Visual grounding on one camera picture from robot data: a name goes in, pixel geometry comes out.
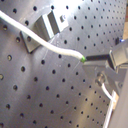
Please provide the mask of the black gripper finger with green tip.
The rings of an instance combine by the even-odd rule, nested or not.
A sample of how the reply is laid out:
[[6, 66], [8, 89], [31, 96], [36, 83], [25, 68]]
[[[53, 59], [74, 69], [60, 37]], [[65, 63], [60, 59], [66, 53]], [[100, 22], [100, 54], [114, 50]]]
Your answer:
[[96, 61], [96, 60], [108, 60], [110, 58], [109, 54], [103, 54], [103, 55], [93, 55], [93, 56], [87, 56], [87, 57], [82, 57], [80, 60], [82, 63], [86, 61]]

